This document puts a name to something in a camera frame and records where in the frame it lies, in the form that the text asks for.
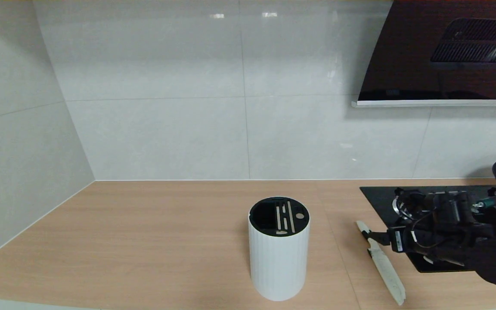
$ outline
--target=knife blade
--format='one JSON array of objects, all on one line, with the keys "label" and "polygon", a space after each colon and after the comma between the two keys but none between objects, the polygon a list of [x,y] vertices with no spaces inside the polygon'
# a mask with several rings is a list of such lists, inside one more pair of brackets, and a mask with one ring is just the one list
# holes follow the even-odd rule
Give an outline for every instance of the knife blade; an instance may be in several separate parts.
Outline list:
[{"label": "knife blade", "polygon": [[[356,223],[361,232],[370,233],[370,229],[364,222],[357,220]],[[380,273],[384,284],[386,284],[386,287],[390,291],[391,296],[394,298],[397,304],[401,306],[407,298],[407,296],[405,295],[405,287],[403,286],[401,279],[399,279],[399,276],[397,275],[393,265],[391,264],[390,259],[388,259],[386,253],[382,251],[382,248],[380,247],[380,245],[378,245],[378,242],[374,241],[371,238],[368,238],[367,241],[370,245],[370,248],[368,248],[367,251],[369,252],[370,257],[372,257],[372,261],[374,261],[374,264],[376,265],[376,268],[378,269],[378,272]]]}]

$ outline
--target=white knife block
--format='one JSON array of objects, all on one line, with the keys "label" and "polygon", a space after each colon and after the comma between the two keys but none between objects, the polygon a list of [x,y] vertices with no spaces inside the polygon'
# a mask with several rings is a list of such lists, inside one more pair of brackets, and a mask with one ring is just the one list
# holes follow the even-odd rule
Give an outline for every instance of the white knife block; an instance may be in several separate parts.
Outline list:
[{"label": "white knife block", "polygon": [[287,300],[303,287],[309,227],[309,212],[291,198],[267,198],[250,210],[250,274],[264,298]]}]

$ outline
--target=wooden countertop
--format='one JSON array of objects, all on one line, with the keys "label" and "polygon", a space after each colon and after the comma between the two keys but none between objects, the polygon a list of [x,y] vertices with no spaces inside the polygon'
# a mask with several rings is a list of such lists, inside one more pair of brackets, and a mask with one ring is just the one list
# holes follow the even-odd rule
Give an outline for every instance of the wooden countertop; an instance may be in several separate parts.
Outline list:
[{"label": "wooden countertop", "polygon": [[[384,251],[407,290],[398,307],[354,222],[385,226],[359,186],[492,184],[472,180],[96,182],[0,249],[0,298],[109,310],[492,309],[474,272],[419,273]],[[247,215],[269,196],[311,213],[307,280],[285,302],[249,272]]]}]

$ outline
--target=black range hood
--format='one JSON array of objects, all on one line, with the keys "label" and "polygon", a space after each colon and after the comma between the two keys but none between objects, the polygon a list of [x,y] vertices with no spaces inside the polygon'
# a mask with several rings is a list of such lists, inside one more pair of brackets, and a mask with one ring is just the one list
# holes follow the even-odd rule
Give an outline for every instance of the black range hood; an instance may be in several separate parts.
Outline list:
[{"label": "black range hood", "polygon": [[354,106],[496,106],[496,0],[393,2]]}]

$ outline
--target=wall tile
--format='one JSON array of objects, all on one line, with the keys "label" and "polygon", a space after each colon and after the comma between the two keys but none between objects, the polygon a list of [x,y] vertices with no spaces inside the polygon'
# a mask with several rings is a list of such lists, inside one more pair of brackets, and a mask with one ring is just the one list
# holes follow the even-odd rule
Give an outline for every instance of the wall tile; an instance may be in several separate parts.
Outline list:
[{"label": "wall tile", "polygon": [[0,300],[0,310],[88,310],[87,308],[75,308],[64,306],[51,306],[49,304],[30,304],[10,300]]},{"label": "wall tile", "polygon": [[244,95],[236,1],[37,1],[36,10],[66,100]]},{"label": "wall tile", "polygon": [[0,115],[63,101],[32,2],[0,1]]},{"label": "wall tile", "polygon": [[246,95],[358,94],[390,6],[241,1]]},{"label": "wall tile", "polygon": [[411,177],[430,109],[357,109],[351,98],[246,98],[251,177]]},{"label": "wall tile", "polygon": [[243,98],[69,102],[97,180],[247,179]]},{"label": "wall tile", "polygon": [[65,103],[0,116],[0,246],[93,179]]},{"label": "wall tile", "polygon": [[433,108],[415,178],[491,177],[496,108]]}]

